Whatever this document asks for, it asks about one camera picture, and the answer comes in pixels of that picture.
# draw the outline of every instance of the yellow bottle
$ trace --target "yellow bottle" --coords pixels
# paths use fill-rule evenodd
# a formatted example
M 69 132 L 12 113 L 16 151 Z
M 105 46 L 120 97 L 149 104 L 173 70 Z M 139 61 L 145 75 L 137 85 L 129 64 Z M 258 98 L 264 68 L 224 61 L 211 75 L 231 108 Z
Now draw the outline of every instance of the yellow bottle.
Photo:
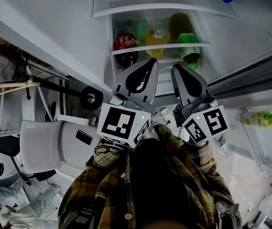
M 150 27 L 146 32 L 145 36 L 146 46 L 168 44 L 169 40 L 170 33 L 165 28 Z M 164 55 L 165 49 L 164 48 L 150 49 L 146 50 L 146 52 L 152 58 L 159 58 Z

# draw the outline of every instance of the red bottle label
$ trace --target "red bottle label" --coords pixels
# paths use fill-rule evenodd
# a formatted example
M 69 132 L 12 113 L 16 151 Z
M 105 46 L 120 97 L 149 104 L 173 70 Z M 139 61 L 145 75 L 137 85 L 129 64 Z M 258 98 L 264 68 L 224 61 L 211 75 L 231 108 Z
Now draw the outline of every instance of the red bottle label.
M 114 50 L 121 50 L 127 48 L 136 48 L 137 40 L 133 35 L 122 35 L 118 36 L 114 42 L 113 48 Z

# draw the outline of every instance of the green bottle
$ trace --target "green bottle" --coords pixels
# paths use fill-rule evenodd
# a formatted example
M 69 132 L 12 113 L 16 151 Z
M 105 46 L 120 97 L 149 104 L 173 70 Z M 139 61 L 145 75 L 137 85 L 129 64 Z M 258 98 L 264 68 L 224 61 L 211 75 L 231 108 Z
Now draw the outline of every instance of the green bottle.
M 184 13 L 175 13 L 170 18 L 170 30 L 176 43 L 198 43 L 189 17 Z M 200 47 L 178 48 L 180 57 L 188 63 L 188 67 L 197 69 Z

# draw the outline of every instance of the shirt button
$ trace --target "shirt button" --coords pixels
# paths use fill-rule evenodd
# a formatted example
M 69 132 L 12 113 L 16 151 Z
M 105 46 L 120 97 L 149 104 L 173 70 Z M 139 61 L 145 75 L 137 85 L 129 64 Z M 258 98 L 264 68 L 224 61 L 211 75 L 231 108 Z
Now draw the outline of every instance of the shirt button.
M 132 218 L 132 214 L 126 214 L 124 217 L 125 217 L 126 219 L 130 220 L 130 219 Z

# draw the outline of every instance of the white chair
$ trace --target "white chair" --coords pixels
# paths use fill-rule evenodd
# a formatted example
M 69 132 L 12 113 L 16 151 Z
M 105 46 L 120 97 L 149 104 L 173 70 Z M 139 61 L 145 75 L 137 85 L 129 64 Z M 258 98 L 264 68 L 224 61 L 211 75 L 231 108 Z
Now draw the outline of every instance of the white chair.
M 74 180 L 85 170 L 100 139 L 96 127 L 90 125 L 23 121 L 20 153 L 24 169 L 29 174 L 56 170 Z

